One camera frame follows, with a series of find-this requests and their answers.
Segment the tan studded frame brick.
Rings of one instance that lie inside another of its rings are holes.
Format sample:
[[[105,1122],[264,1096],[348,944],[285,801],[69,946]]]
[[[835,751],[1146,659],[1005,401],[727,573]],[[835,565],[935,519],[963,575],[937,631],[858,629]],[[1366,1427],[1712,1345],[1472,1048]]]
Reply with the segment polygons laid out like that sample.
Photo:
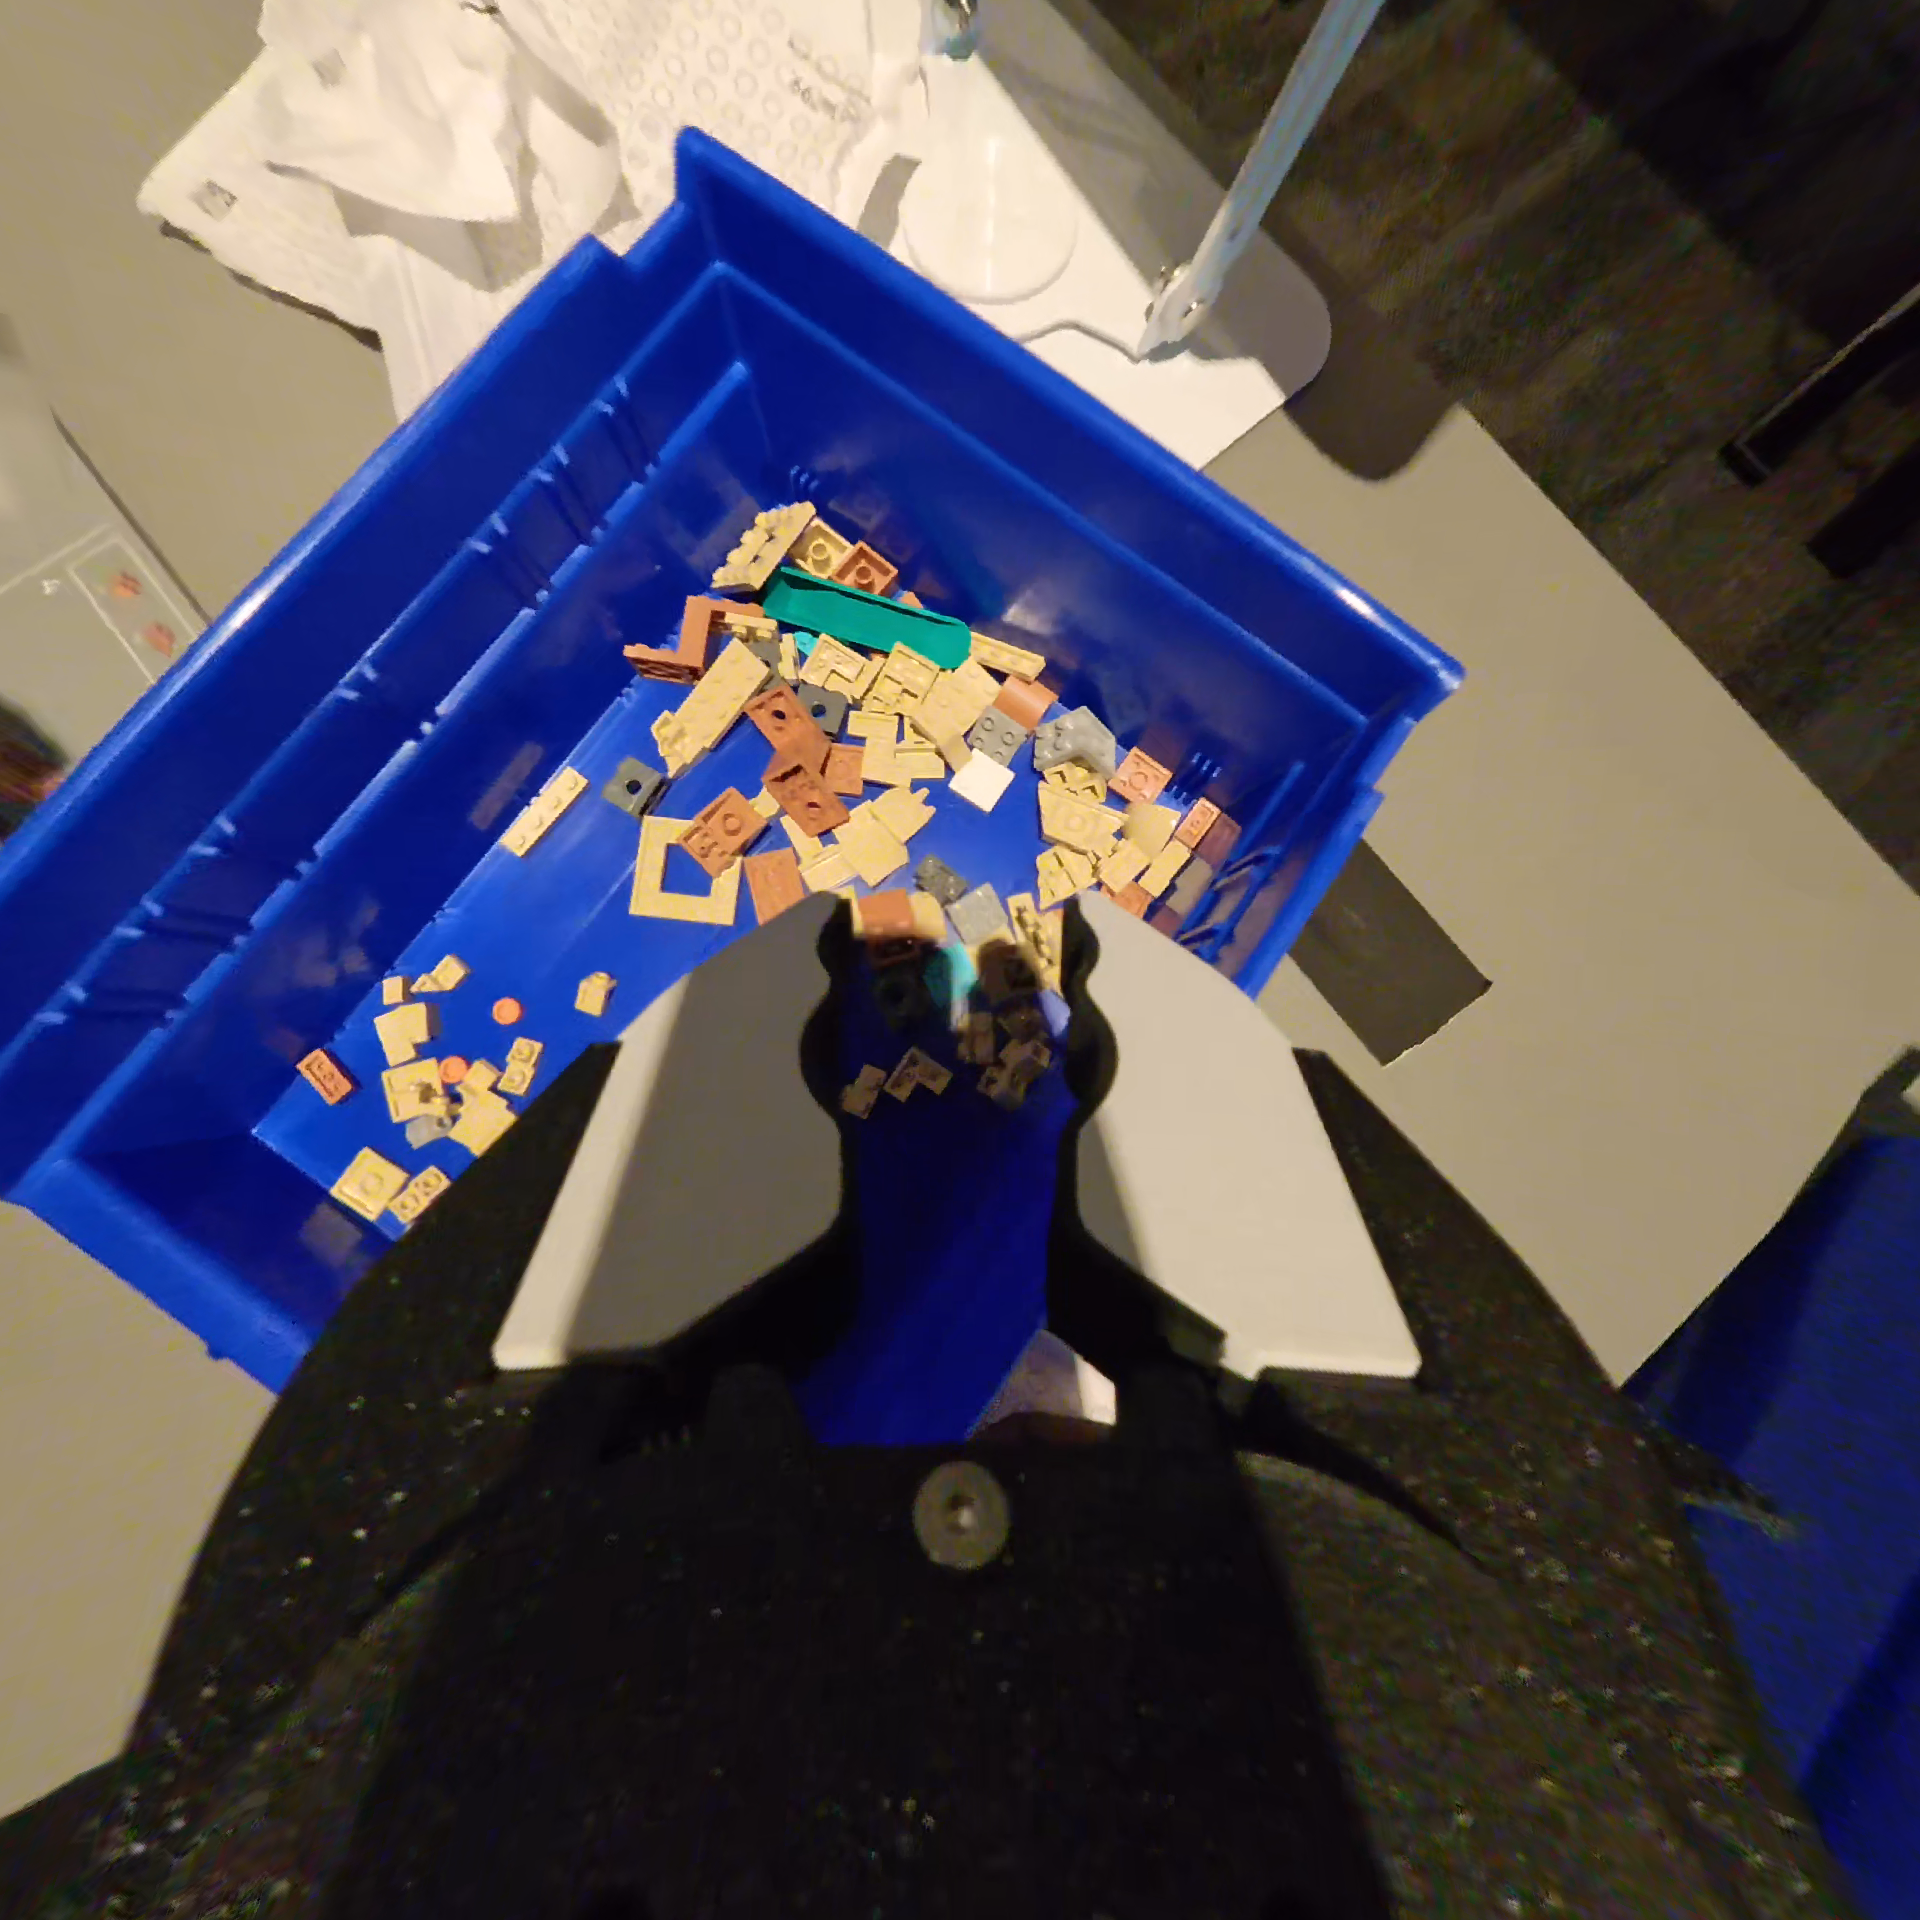
[[[709,575],[715,595],[756,595],[814,519],[809,498],[756,513]]]

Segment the grey desk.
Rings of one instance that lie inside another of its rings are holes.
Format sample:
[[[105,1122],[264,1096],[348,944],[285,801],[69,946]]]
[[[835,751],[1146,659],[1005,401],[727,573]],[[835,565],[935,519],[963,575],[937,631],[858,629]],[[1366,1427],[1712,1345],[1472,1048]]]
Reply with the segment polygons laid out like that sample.
[[[259,4],[3,4],[3,314],[77,452],[13,569],[117,496],[201,620],[392,424],[367,343],[162,237],[135,185]],[[1406,346],[1309,263],[1332,366],[1210,472],[1466,663],[1373,846],[1493,988],[1392,1067],[1285,962],[1262,992],[1626,1376],[1918,1043],[1918,896],[1480,420],[1392,419]],[[3,1208],[3,1810],[112,1757],[267,1393]]]

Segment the grey instruction sheet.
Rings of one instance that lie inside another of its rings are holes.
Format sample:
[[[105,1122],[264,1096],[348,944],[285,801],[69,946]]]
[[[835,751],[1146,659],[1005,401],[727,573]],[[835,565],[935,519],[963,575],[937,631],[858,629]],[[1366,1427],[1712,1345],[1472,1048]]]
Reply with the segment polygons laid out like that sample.
[[[3,318],[3,706],[83,755],[204,629]]]

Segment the large pile of toy bricks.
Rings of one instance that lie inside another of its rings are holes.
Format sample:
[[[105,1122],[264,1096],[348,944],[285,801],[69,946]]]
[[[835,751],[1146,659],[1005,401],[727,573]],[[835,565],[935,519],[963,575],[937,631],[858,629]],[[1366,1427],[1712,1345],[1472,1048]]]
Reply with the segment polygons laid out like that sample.
[[[921,606],[889,558],[818,510],[784,565]],[[907,1048],[854,1069],[843,1114],[941,1096],[953,1077],[1019,1112],[1065,1022],[1065,904],[1107,896],[1177,933],[1238,821],[1179,797],[1172,771],[1122,751],[1089,706],[1062,706],[1043,653],[972,631],[972,657],[941,668],[912,647],[773,624],[777,638],[730,638],[697,682],[664,682],[678,694],[648,764],[667,790],[648,818],[694,821],[667,849],[667,889],[701,896],[739,861],[739,904],[756,921],[812,896],[852,904],[877,1013]]]

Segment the small scatter of toy bricks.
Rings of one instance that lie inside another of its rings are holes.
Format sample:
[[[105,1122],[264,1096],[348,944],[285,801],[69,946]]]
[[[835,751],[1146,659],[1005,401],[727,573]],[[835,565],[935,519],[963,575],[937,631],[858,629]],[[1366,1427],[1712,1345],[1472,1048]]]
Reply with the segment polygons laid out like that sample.
[[[594,1041],[613,1035],[613,973],[512,992],[461,953],[401,969],[306,1043],[260,1126],[352,1223],[403,1238],[499,1146]]]

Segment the black tape strip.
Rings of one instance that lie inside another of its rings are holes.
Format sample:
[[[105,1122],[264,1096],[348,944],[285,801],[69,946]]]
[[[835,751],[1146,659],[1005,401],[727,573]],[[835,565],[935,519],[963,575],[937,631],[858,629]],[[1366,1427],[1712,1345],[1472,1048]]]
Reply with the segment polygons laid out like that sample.
[[[1493,988],[1370,839],[1355,839],[1289,955],[1379,1067],[1434,1041]]]

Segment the crumpled plain white paper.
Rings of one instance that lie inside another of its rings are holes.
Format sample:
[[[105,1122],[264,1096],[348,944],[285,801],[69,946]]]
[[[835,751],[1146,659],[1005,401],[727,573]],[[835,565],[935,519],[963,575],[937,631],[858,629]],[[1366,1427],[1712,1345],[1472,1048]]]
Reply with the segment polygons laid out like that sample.
[[[620,143],[558,4],[264,4],[260,160],[401,214],[588,227]]]

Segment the blue plastic bin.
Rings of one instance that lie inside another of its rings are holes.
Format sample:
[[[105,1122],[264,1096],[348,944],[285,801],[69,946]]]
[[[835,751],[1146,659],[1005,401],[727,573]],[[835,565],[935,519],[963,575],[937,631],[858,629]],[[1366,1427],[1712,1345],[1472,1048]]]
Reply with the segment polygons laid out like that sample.
[[[814,502],[1238,839],[1172,931],[1260,992],[1463,667],[889,250],[701,132],[585,237],[3,845],[3,1196],[285,1387],[395,1238],[299,1060],[471,965],[551,1060],[754,924],[628,913],[684,689],[634,676],[759,510]]]

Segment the long teal toy brick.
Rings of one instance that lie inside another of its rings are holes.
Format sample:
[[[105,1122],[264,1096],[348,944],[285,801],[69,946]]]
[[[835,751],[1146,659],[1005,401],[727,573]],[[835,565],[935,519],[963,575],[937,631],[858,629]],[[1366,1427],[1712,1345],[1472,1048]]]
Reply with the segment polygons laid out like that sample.
[[[846,647],[877,653],[912,647],[941,668],[963,667],[972,657],[972,631],[963,619],[831,584],[799,565],[777,565],[759,606],[784,629],[824,634]]]

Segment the flat tan square frame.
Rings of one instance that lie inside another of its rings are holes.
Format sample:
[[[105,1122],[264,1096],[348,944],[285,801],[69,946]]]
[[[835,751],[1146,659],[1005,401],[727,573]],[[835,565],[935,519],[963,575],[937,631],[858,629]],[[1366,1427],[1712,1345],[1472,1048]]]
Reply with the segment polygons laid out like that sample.
[[[730,928],[739,913],[741,881],[739,861],[726,864],[722,874],[709,880],[709,889],[701,896],[671,892],[664,881],[667,849],[684,839],[688,823],[694,821],[671,821],[659,813],[640,821],[631,881],[631,913],[672,924]]]

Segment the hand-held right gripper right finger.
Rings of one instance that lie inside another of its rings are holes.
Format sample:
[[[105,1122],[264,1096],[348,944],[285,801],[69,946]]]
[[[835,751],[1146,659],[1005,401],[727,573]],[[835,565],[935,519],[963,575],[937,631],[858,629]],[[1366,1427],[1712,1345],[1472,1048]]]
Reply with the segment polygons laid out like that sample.
[[[1256,1002],[1107,896],[1062,912],[1062,992],[1050,1332],[1078,1373],[1416,1379],[1303,1060]]]

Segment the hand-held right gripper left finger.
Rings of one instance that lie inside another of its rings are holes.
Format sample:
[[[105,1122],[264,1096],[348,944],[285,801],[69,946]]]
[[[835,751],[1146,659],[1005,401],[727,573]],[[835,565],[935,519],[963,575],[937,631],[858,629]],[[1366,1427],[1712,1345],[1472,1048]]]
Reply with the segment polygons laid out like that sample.
[[[803,1077],[835,907],[805,897],[625,1024],[493,1336],[499,1373],[658,1350],[835,1223],[840,1138]]]

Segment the white desk lamp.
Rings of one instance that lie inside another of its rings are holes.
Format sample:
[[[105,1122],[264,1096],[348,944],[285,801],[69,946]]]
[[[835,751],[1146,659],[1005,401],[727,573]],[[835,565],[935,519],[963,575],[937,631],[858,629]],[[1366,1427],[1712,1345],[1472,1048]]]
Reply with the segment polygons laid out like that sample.
[[[1193,335],[1139,353],[1225,194],[1089,4],[982,4],[960,60],[925,48],[925,4],[837,4],[835,22],[872,105],[835,211],[900,263],[1193,466],[1325,369],[1332,303],[1262,233]]]

